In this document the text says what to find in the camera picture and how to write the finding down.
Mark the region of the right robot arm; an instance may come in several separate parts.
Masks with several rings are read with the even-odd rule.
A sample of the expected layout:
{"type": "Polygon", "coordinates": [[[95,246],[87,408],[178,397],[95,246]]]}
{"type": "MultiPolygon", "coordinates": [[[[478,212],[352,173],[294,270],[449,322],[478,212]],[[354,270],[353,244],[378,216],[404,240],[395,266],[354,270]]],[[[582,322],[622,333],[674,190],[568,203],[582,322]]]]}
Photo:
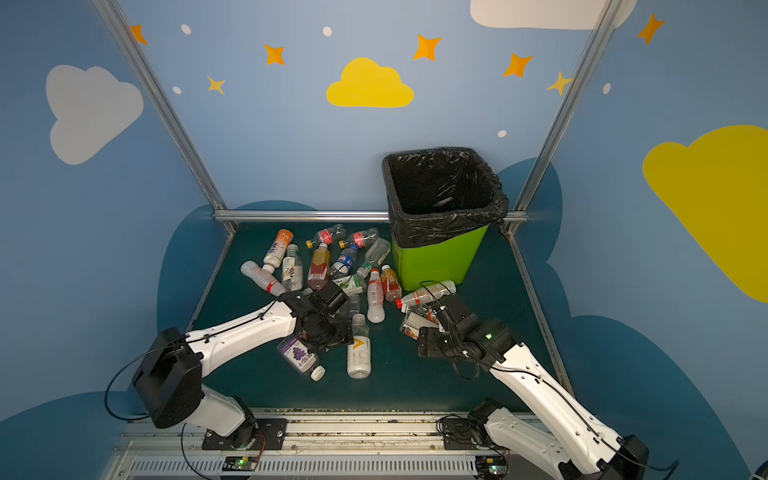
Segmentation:
{"type": "Polygon", "coordinates": [[[488,371],[520,398],[545,426],[540,429],[486,401],[470,413],[487,437],[553,479],[641,479],[647,446],[621,436],[578,403],[499,320],[440,312],[439,327],[419,329],[421,357],[469,362],[488,371]]]}

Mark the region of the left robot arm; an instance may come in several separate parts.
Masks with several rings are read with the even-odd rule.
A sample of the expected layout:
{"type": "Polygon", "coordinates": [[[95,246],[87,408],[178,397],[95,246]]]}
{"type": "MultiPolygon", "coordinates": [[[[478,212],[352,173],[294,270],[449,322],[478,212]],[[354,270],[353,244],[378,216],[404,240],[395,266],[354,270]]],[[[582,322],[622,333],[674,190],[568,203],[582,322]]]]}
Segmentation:
{"type": "Polygon", "coordinates": [[[267,306],[218,326],[186,334],[166,329],[143,357],[132,384],[155,427],[192,423],[230,435],[246,421],[245,408],[205,388],[203,379],[277,339],[293,338],[306,356],[352,344],[351,323],[336,318],[348,300],[340,287],[327,284],[308,295],[285,292],[267,306]]]}

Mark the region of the white slim bottle red cap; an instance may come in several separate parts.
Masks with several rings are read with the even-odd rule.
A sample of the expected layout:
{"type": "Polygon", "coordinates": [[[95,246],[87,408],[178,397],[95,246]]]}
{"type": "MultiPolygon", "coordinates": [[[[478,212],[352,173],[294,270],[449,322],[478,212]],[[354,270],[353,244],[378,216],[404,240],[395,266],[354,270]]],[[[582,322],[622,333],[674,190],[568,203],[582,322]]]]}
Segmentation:
{"type": "Polygon", "coordinates": [[[373,269],[368,279],[367,289],[367,319],[378,324],[385,319],[384,292],[378,269],[373,269]]]}

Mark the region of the white yellow V bottle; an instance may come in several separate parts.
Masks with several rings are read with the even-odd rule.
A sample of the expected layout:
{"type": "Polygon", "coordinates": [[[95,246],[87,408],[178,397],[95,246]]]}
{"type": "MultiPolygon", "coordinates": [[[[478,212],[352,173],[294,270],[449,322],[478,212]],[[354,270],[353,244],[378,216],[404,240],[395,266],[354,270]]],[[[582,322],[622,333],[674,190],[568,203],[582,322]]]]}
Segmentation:
{"type": "Polygon", "coordinates": [[[367,378],[372,371],[370,331],[363,314],[351,320],[353,342],[347,349],[347,373],[352,379],[367,378]]]}

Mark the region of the red white label clear bottle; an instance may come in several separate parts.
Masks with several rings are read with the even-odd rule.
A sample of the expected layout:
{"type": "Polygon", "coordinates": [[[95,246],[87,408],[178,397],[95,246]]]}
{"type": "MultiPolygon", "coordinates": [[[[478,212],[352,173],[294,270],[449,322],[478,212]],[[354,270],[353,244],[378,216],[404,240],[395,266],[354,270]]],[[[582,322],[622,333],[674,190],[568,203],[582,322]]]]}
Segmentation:
{"type": "Polygon", "coordinates": [[[419,332],[421,328],[438,327],[439,321],[436,317],[423,317],[415,312],[409,312],[405,315],[401,323],[400,331],[409,338],[417,340],[419,338],[419,332]]]}

